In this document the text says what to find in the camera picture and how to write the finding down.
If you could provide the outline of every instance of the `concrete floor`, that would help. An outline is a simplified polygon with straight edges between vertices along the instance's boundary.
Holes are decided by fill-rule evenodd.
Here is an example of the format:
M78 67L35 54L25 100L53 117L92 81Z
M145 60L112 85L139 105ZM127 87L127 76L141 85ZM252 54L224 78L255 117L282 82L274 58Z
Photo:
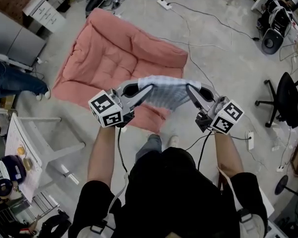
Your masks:
M117 14L121 14L127 20L145 31L174 41L187 43L189 32L185 21L175 12L166 11L156 2L157 0L125 0ZM202 10L216 15L223 23L229 24L237 30L244 31L250 36L258 36L255 27L258 15L250 10L252 0L233 0L231 5L226 5L227 0L167 0L186 5L192 9ZM45 61L37 66L39 72L45 75L45 81L51 87L62 65L73 40L85 22L85 2L74 4L67 12L67 24L62 30L52 34L43 50L40 58ZM281 155L284 151L289 127L285 123L278 123L274 128L265 128L265 122L270 118L271 107L255 107L255 100L271 100L268 87L264 86L265 79L271 79L275 86L285 71L290 72L290 61L287 59L279 61L279 53L272 56L261 52L260 43L256 43L247 36L230 30L218 23L218 21L207 15L189 11L179 5L173 5L174 11L188 20L191 29L190 43L195 45L212 44L218 47L191 47L192 59L207 74L215 85L216 90L230 99L234 99L244 110L246 116L233 129L232 135L244 137L246 131L255 132L255 148L251 151L254 158L265 164L263 167L254 161L251 154L246 151L245 141L234 140L242 157L245 170L257 175L259 184L275 205L275 216L290 199L290 194L284 192L280 196L274 195L274 188L279 179L286 173L276 172L280 165ZM176 46L188 50L186 44L175 43ZM289 54L291 50L283 50L283 55ZM298 71L293 75L298 79ZM187 61L184 77L187 79L200 80L209 84L205 76L191 62ZM69 178L53 185L48 192L57 202L73 217L80 190L86 181L88 158L92 144L96 138L99 124L91 112L75 104L63 102L55 98L37 102L30 93L22 93L17 102L19 116L54 117L60 116L71 123L86 143L83 151L71 156L57 160L54 166L61 170L61 165L72 171L79 180L76 185ZM167 120L161 130L161 138L164 144L172 135L179 135L180 147L188 148L197 138L202 136L201 131L195 125L197 109L192 103L179 107ZM128 170L134 164L136 152L145 143L148 132L134 127L128 127L121 136L121 149L124 162ZM298 128L292 130L290 143L294 148L298 141ZM271 151L274 143L280 145L278 151ZM200 140L189 152L195 161L198 160L203 140ZM287 148L282 163L287 162L293 149ZM214 138L210 137L202 158L202 173L216 182L218 172L216 169L216 150ZM291 167L288 170L290 176L289 186L296 189L298 178L294 178ZM115 170L112 179L112 191L118 192L123 184L123 168L116 151Z

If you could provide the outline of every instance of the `pink cushion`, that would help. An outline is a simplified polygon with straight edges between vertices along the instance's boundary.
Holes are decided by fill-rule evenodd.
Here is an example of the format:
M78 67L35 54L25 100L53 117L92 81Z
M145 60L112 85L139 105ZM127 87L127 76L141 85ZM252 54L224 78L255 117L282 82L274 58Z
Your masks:
M100 90L150 75L181 78L188 54L113 14L95 9L56 78L53 95L89 109ZM158 133L169 111L142 104L130 125Z

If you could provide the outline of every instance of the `white table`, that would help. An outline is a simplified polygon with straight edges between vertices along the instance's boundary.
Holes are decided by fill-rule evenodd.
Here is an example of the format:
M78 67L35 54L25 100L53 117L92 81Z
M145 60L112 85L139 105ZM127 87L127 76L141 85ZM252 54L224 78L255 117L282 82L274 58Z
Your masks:
M30 158L32 161L32 169L27 172L25 181L19 185L21 192L30 203L33 196L47 187L46 184L40 186L40 178L48 163L85 147L85 143L76 138L77 144L54 151L37 128L36 123L41 122L60 123L61 118L20 118L13 113L6 140L5 155L16 155L17 148L23 146L26 154L21 158Z

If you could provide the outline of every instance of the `striped cloth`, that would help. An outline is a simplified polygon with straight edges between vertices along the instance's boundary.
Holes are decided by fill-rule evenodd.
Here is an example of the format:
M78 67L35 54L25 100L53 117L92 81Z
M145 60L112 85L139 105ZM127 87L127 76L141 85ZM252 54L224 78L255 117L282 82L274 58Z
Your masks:
M146 98L146 102L154 107L166 108L171 111L174 111L177 107L190 100L190 97L185 90L187 84L190 84L197 89L201 88L200 82L183 78L149 76L139 78L138 80L139 90L150 84L154 84L155 87Z

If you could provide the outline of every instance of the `black office chair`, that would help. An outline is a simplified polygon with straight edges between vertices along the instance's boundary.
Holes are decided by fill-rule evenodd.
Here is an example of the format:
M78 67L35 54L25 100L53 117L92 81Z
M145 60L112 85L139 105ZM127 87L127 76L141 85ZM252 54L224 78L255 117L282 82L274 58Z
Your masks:
M298 126L298 90L295 83L293 82L290 75L285 72L282 76L277 93L275 93L274 87L270 80L265 80L264 84L269 84L270 90L272 91L274 101L256 101L255 105L268 104L274 106L273 114L270 122L265 124L266 127L270 128L274 121L277 111L279 115L276 117L279 121L286 121L288 126L295 128Z

